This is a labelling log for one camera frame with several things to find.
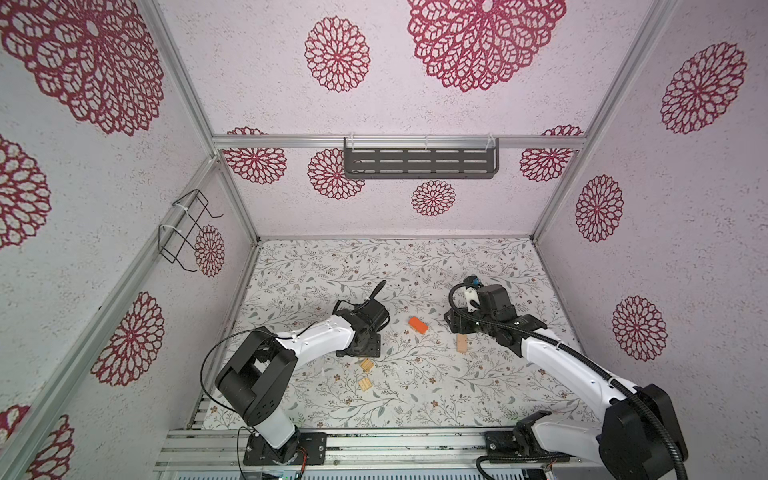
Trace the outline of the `red wood block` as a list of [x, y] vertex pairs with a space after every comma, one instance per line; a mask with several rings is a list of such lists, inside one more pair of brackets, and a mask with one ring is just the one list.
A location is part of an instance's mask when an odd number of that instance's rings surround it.
[[411, 317], [408, 321], [408, 325], [413, 331], [420, 335], [425, 335], [429, 330], [428, 325], [418, 317]]

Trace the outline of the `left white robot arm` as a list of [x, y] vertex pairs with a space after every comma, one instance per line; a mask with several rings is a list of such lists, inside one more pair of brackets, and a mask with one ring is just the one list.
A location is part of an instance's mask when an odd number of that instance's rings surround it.
[[299, 427], [280, 406], [294, 371], [319, 358], [377, 358], [381, 331], [390, 314], [370, 297], [343, 308], [339, 300], [332, 315], [299, 332], [274, 333], [258, 327], [246, 337], [215, 378], [214, 385], [255, 434], [246, 460], [287, 464], [308, 460]]

